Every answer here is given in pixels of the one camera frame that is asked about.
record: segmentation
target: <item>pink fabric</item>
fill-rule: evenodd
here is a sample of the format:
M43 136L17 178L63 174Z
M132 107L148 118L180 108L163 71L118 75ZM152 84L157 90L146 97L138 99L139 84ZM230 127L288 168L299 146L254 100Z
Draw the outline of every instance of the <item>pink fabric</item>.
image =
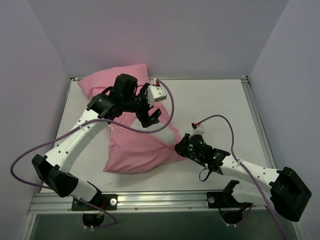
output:
M98 71L78 82L84 94L92 99L100 94L106 87L113 86L116 77L120 74L128 74L138 79L138 85L149 82L148 66L145 64L125 67L114 67ZM161 102L156 102L154 108L149 111L152 114L156 109L161 109L160 122L166 123L169 114ZM115 121L130 126L136 119L136 115L124 112ZM183 160L175 152L175 145L181 140L178 129L171 123L168 126L174 132L174 144L168 145L161 139L151 135L130 131L115 124L109 127L109 156L103 169L109 173L145 173L157 165Z

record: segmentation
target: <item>white table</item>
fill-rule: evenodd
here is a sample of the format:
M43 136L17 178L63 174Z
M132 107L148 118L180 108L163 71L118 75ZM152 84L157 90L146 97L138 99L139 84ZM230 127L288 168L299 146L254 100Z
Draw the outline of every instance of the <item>white table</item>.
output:
M237 157L261 166L267 163L246 95L239 79L233 80L164 80L172 91L175 102L174 125L183 136L191 133L191 123L213 114L229 119L235 134ZM76 123L89 100L76 81L73 81L67 96L58 136L66 133ZM170 99L164 101L171 111ZM230 151L231 132L221 118L213 118L204 124L204 140L214 148ZM89 181L102 192L147 192L147 191L197 191L221 190L235 178L211 174L206 182L198 179L202 166L186 159L163 164L142 174L119 174L103 172L108 159L108 130L101 131L81 153L71 173ZM42 189L42 193L52 192Z

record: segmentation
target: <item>white tabletop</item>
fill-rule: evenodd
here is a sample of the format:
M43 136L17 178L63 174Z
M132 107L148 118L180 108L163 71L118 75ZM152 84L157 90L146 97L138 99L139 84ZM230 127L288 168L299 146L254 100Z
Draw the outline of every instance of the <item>white tabletop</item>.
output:
M221 114L229 119L235 134L238 158L261 166L267 162L240 80L164 80L172 91L175 103L174 125L183 136L191 133L191 123L210 115ZM81 116L89 100L77 82L72 82L63 112L58 136L69 131ZM171 111L170 98L164 105ZM206 121L204 140L208 145L230 152L231 133L221 118ZM108 159L108 130L101 131L81 153L72 173L89 181L103 192L194 191L221 190L231 179L212 173L206 182L198 179L202 166L186 159L163 164L147 173L119 174L103 172ZM42 189L42 193L51 190Z

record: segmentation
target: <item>folded pink towel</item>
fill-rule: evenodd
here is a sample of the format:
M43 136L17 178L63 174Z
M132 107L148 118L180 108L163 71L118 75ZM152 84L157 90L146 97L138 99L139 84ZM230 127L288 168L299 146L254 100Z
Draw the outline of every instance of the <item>folded pink towel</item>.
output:
M84 94L91 100L105 88L113 86L116 77L128 74L138 79L138 85L149 82L148 66L145 64L125 67L114 67L98 71L78 82ZM149 111L152 114L156 109L161 109L160 123L144 130L157 129L169 119L169 114L161 102L156 102ZM115 121L133 128L142 129L134 113L124 112ZM109 125L109 156L103 169L109 173L145 173L157 165L183 160L175 152L175 145L181 140L178 129L171 123L160 132L146 134L137 133L121 126Z

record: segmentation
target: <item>screw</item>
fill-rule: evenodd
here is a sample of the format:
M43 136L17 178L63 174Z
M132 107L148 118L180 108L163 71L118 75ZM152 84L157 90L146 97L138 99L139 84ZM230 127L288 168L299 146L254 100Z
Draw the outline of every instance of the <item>screw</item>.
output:
M112 198L111 200L110 200L110 205L111 206L115 206L117 204L117 200L115 199L115 198Z
M213 204L215 202L215 198L213 196L210 196L208 198L208 203Z

